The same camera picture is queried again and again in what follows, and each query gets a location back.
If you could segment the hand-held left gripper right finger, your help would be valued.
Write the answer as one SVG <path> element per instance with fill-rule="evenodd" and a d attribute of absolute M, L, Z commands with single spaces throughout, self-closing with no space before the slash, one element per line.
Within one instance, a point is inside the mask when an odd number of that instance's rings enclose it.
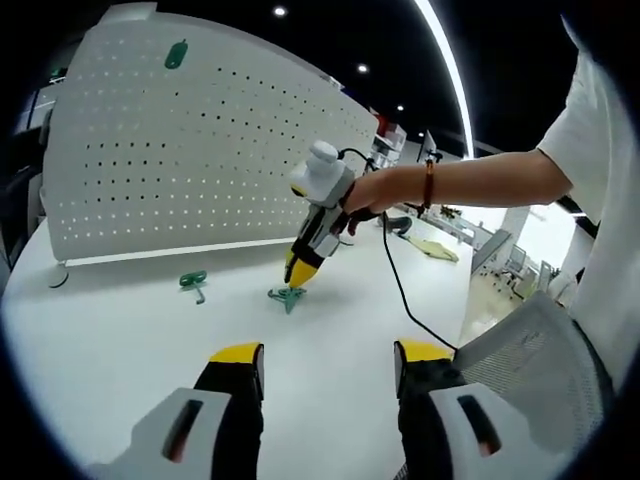
<path fill-rule="evenodd" d="M 400 479 L 551 479 L 560 457 L 534 442 L 526 418 L 480 383 L 453 354 L 428 342 L 394 342 Z"/>

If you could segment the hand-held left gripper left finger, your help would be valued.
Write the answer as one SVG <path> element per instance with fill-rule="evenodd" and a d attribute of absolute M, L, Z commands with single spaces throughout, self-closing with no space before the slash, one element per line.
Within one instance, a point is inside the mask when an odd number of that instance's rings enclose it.
<path fill-rule="evenodd" d="M 255 479 L 264 428 L 264 345 L 226 347 L 192 388 L 178 388 L 140 419 L 129 446 L 91 479 Z"/>

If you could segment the person's right hand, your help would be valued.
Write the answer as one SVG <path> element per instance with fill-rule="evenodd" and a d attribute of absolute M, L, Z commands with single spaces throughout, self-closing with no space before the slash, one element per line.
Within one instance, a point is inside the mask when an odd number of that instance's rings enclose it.
<path fill-rule="evenodd" d="M 433 167 L 394 167 L 358 178 L 346 196 L 347 231 L 354 236 L 360 223 L 398 203 L 426 206 L 434 185 Z"/>

